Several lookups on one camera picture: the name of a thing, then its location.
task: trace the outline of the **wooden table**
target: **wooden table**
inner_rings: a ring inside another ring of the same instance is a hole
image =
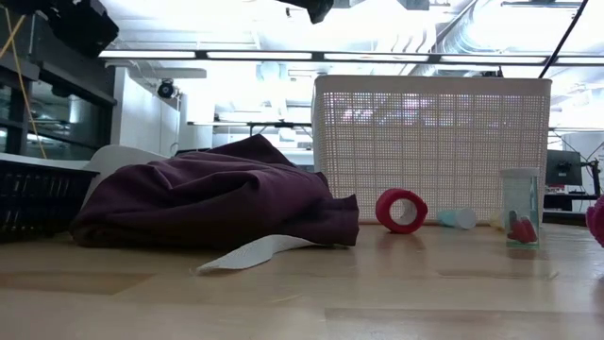
[[[545,226],[537,251],[490,228],[386,231],[202,278],[219,253],[2,245],[0,339],[604,339],[587,229]]]

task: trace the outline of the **yellow cable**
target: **yellow cable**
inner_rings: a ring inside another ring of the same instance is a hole
[[[8,36],[8,40],[7,42],[4,44],[4,46],[2,47],[2,51],[0,51],[0,58],[4,57],[4,54],[7,52],[8,50],[8,46],[14,42],[15,40],[15,35],[17,35],[17,32],[19,31],[19,28],[21,28],[21,25],[23,24],[24,20],[25,20],[25,16],[22,15],[21,18],[19,18],[19,21],[17,22],[17,26],[15,26],[15,29],[12,30],[11,24],[10,24],[10,16],[7,16],[8,18],[8,28],[10,28],[11,30],[10,35]]]
[[[40,151],[42,156],[46,160],[46,152],[44,151],[44,146],[42,145],[42,141],[40,140],[40,136],[38,135],[38,129],[36,128],[36,122],[34,122],[34,116],[31,114],[31,108],[29,107],[29,100],[27,99],[27,91],[25,90],[25,83],[23,82],[23,74],[21,73],[21,62],[19,62],[19,56],[17,55],[17,47],[15,46],[14,36],[19,30],[20,25],[15,26],[15,29],[12,29],[12,24],[10,23],[10,14],[8,13],[8,9],[4,9],[7,14],[7,25],[8,31],[10,32],[10,37],[13,38],[9,43],[12,45],[12,54],[15,57],[15,64],[17,65],[17,74],[19,75],[19,84],[21,84],[21,91],[23,92],[23,98],[25,100],[25,108],[27,109],[27,114],[29,115],[29,121],[31,122],[31,126],[34,130],[34,134],[36,135],[36,140],[38,141],[38,146],[40,147]]]

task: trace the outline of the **paper towel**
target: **paper towel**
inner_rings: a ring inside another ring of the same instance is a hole
[[[214,269],[246,269],[263,264],[280,251],[300,247],[320,246],[313,242],[287,235],[270,235],[241,246],[218,260],[197,267],[192,272],[202,275]]]

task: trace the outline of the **red tape roll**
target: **red tape roll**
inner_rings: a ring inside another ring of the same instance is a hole
[[[415,205],[417,216],[415,220],[408,225],[399,225],[390,216],[390,209],[393,204],[399,199],[408,199]],[[382,194],[376,203],[376,218],[379,223],[384,225],[392,232],[409,234],[412,233],[424,224],[428,216],[428,205],[420,196],[403,189],[389,189]]]

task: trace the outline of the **black plastic crate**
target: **black plastic crate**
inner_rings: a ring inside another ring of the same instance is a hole
[[[0,161],[0,243],[66,231],[98,173]]]

